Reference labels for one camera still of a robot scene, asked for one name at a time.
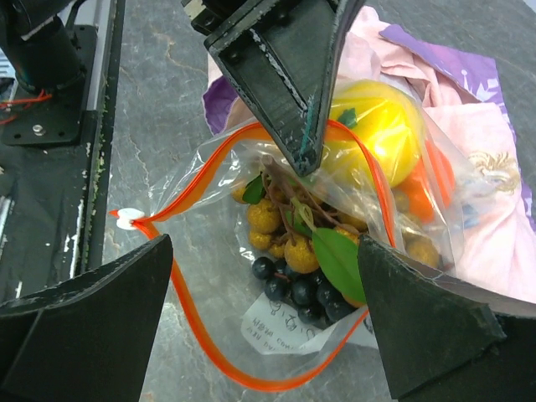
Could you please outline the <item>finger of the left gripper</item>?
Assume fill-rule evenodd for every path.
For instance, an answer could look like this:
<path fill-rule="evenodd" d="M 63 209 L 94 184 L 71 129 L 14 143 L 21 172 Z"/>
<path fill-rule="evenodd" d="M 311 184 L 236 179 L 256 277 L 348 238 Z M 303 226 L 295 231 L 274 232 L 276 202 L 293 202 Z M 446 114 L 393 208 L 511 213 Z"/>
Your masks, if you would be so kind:
<path fill-rule="evenodd" d="M 332 16 L 328 24 L 328 40 L 322 51 L 322 81 L 317 92 L 316 125 L 325 126 L 334 92 L 335 80 L 347 33 L 365 4 L 364 0 L 329 1 Z"/>
<path fill-rule="evenodd" d="M 332 1 L 247 1 L 204 41 L 300 176 L 320 163 Z"/>

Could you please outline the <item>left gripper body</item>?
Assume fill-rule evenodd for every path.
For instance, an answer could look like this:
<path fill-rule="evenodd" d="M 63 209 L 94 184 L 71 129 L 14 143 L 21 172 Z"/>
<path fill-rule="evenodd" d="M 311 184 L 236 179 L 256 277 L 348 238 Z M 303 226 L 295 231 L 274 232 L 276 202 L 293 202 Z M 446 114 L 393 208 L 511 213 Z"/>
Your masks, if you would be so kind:
<path fill-rule="evenodd" d="M 266 30 L 268 20 L 260 6 L 267 1 L 190 1 L 180 2 L 192 28 L 208 37 L 248 32 L 252 28 Z"/>

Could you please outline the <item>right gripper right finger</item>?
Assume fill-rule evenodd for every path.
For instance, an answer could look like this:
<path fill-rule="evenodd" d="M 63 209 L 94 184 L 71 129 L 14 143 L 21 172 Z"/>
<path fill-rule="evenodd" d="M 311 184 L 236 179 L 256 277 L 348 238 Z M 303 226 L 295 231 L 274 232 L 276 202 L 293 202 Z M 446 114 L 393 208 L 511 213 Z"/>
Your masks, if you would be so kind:
<path fill-rule="evenodd" d="M 393 399 L 535 399 L 533 303 L 448 276 L 367 235 L 358 268 Z"/>

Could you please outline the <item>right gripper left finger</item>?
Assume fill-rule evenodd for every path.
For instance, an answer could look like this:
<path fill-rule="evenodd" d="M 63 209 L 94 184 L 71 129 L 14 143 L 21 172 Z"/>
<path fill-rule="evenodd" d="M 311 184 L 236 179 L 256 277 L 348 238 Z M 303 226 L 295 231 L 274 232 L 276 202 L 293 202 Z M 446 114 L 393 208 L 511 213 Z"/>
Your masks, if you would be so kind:
<path fill-rule="evenodd" d="M 168 235 L 1 305 L 3 401 L 137 401 L 168 290 Z"/>

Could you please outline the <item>fake brown longan bunch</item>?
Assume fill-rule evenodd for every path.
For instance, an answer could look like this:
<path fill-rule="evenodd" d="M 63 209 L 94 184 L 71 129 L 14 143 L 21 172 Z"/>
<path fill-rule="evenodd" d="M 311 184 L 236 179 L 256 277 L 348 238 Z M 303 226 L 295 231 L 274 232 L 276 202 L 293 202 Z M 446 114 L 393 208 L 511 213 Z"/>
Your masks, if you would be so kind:
<path fill-rule="evenodd" d="M 268 155 L 258 175 L 233 193 L 245 204 L 250 244 L 272 260 L 308 274 L 320 269 L 345 300 L 365 303 L 357 251 L 371 219 L 347 214 L 322 201 Z"/>

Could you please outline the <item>clear zip top bag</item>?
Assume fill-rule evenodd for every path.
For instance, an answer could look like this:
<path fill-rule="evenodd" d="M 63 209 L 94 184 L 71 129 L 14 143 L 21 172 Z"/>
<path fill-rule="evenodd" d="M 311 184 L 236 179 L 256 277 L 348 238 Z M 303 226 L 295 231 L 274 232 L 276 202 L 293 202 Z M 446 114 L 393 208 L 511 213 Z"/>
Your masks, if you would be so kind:
<path fill-rule="evenodd" d="M 430 109 L 359 80 L 332 100 L 313 173 L 297 176 L 247 121 L 155 186 L 147 211 L 113 214 L 151 240 L 193 236 L 171 280 L 200 346 L 239 384 L 283 391 L 319 374 L 368 317 L 363 236 L 455 271 L 493 193 Z"/>

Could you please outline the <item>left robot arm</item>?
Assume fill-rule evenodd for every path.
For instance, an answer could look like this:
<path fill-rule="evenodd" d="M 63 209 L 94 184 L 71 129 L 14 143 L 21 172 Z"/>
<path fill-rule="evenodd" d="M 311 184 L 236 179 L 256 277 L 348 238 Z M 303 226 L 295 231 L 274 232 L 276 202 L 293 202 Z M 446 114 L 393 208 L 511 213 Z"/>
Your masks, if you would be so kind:
<path fill-rule="evenodd" d="M 346 35 L 360 1 L 185 1 L 192 28 L 294 172 L 320 165 Z M 76 1 L 4 1 L 1 48 L 29 90 L 61 88 L 79 62 L 59 13 Z"/>

